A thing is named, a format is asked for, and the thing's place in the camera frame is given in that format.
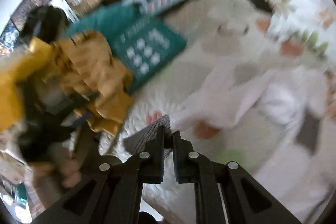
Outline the person's left hand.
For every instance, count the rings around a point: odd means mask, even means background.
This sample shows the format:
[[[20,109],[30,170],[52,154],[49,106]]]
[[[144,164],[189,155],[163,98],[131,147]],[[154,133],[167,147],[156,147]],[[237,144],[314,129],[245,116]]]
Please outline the person's left hand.
[[[80,165],[69,154],[62,158],[58,169],[63,177],[62,186],[66,189],[73,188],[81,181]]]

